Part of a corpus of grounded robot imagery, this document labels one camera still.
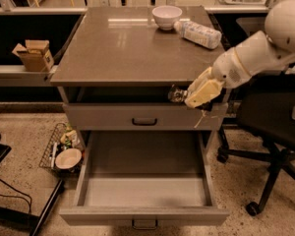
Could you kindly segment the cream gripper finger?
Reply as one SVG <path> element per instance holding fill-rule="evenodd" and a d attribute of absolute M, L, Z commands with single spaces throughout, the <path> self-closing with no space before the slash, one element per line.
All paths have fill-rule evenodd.
<path fill-rule="evenodd" d="M 206 81 L 211 79 L 211 67 L 206 68 L 188 87 L 188 92 L 194 92 Z"/>
<path fill-rule="evenodd" d="M 223 85 L 224 82 L 221 82 L 217 79 L 210 79 L 194 92 L 188 92 L 188 96 L 184 102 L 188 107 L 191 108 L 196 108 L 205 103 L 208 103 L 220 95 Z"/>

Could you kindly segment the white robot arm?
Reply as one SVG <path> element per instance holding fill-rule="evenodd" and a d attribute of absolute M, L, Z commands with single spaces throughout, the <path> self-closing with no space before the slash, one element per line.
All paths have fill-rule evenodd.
<path fill-rule="evenodd" d="M 295 0 L 275 5 L 265 17 L 265 30 L 219 55 L 184 93 L 184 103 L 196 108 L 235 89 L 263 71 L 282 71 L 295 62 Z"/>

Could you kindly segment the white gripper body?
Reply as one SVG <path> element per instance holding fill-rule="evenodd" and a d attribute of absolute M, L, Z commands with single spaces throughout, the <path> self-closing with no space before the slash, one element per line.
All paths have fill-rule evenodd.
<path fill-rule="evenodd" d="M 211 74 L 223 82 L 227 89 L 235 89 L 252 78 L 242 65 L 235 47 L 228 49 L 214 61 Z"/>

